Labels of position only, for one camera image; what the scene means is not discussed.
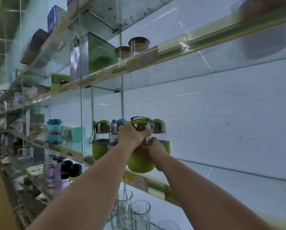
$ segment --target hand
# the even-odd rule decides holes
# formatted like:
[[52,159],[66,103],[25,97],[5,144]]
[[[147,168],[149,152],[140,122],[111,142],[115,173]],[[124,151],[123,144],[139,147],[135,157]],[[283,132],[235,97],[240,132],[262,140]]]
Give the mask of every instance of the hand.
[[131,152],[135,150],[143,140],[153,133],[152,129],[137,131],[132,122],[127,122],[125,125],[118,127],[118,144],[126,147],[131,147]]
[[169,156],[163,144],[156,138],[152,138],[152,144],[149,146],[139,146],[136,153],[148,153],[149,159],[156,165],[157,170],[161,171],[161,162],[163,158]]

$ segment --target glass mug handle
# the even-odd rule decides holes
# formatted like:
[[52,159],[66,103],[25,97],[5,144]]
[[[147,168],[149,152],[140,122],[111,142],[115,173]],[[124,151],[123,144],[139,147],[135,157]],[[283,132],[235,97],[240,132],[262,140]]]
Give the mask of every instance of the glass mug handle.
[[117,209],[118,209],[118,206],[115,205],[115,206],[113,207],[112,211],[111,211],[111,214],[110,214],[111,228],[112,228],[113,230],[116,229],[116,225],[114,226],[114,224],[113,224],[113,215],[114,215],[114,213],[116,214]]
[[129,227],[128,227],[127,230],[135,230],[134,227],[135,227],[135,221],[132,220],[132,221],[130,222],[130,225],[129,225]]

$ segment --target teal cup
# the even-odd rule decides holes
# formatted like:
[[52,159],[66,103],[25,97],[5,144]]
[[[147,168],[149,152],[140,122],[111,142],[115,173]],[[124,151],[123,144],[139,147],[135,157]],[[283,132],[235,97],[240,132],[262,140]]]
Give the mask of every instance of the teal cup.
[[[84,129],[84,140],[86,139],[86,131],[85,127]],[[72,133],[72,139],[74,143],[81,143],[82,142],[82,137],[81,137],[81,127],[73,127],[71,128],[71,133]]]

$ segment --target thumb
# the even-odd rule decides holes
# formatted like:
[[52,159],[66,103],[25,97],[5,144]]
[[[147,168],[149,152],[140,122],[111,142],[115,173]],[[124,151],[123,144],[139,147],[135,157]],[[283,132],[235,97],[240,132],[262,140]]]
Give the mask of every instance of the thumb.
[[141,131],[140,133],[145,138],[145,137],[150,136],[153,133],[153,130],[152,129],[146,129],[144,131]]

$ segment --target green box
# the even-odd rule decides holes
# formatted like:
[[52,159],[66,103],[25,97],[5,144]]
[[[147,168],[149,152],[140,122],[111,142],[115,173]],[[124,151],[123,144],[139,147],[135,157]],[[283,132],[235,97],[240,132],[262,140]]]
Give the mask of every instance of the green box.
[[62,85],[69,83],[71,80],[70,75],[59,74],[59,73],[50,73],[51,77],[51,91],[60,88]]
[[91,32],[82,37],[80,47],[81,50],[75,38],[71,45],[71,81],[80,78],[79,58],[82,62],[82,77],[116,63],[116,48]]

